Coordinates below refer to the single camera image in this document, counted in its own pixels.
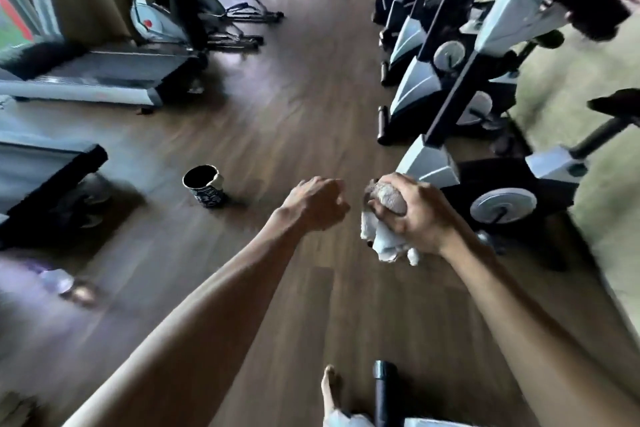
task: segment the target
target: towel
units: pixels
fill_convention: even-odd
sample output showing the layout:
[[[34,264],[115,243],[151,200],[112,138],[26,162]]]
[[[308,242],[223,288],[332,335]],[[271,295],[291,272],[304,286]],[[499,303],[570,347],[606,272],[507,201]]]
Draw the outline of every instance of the towel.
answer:
[[[410,264],[417,265],[420,261],[420,253],[376,217],[368,204],[372,199],[377,199],[380,204],[397,215],[406,214],[406,202],[400,191],[389,183],[372,180],[364,190],[360,238],[378,253],[378,258],[382,262],[395,262],[399,257],[406,255]]]

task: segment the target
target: bare foot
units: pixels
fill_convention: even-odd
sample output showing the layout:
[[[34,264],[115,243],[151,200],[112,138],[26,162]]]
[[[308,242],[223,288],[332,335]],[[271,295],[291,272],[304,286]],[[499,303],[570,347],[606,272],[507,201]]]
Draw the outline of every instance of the bare foot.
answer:
[[[335,402],[333,400],[332,386],[335,385],[338,374],[335,371],[333,365],[327,365],[324,368],[324,375],[320,382],[320,390],[322,390],[322,399],[324,403],[324,418],[327,419],[329,415],[335,410]]]

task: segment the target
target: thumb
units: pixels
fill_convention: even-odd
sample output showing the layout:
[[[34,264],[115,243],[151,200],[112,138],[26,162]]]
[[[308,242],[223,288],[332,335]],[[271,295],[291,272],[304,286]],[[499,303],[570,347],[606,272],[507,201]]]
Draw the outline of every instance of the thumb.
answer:
[[[372,199],[367,203],[373,210],[376,217],[388,226],[390,230],[396,233],[401,233],[403,230],[402,217],[391,211],[389,208],[380,204],[377,199]]]

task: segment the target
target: wooden floor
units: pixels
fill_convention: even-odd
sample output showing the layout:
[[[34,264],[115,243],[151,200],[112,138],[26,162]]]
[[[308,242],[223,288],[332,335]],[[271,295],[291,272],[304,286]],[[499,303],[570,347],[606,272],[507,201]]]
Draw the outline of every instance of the wooden floor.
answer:
[[[50,252],[0,256],[0,390],[36,395],[60,425],[171,309],[246,244],[293,185],[346,180],[356,204],[403,148],[375,142],[379,82],[373,0],[263,0],[287,18],[252,28],[257,55],[215,55],[207,91],[153,115],[84,103],[11,103],[0,129],[99,142],[118,188],[100,229]],[[484,152],[453,142],[459,159]],[[218,166],[234,198],[207,212],[182,187]],[[524,250],[506,259],[523,286],[619,381],[640,393],[640,355],[595,272],[577,253],[567,273]],[[82,309],[46,293],[24,264],[63,266],[99,287]],[[359,240],[359,215],[305,239],[215,426],[321,424],[319,383],[331,362],[344,407],[371,414],[373,361],[407,381],[405,413],[480,426],[536,425],[482,318],[448,266],[380,264]]]

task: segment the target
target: person's left arm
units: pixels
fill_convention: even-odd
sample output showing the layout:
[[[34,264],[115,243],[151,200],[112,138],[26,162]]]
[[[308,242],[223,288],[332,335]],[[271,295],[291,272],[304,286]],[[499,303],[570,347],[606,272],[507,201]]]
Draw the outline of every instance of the person's left arm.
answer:
[[[342,181],[295,187],[258,235],[191,293],[64,427],[206,427],[303,236],[349,210]]]

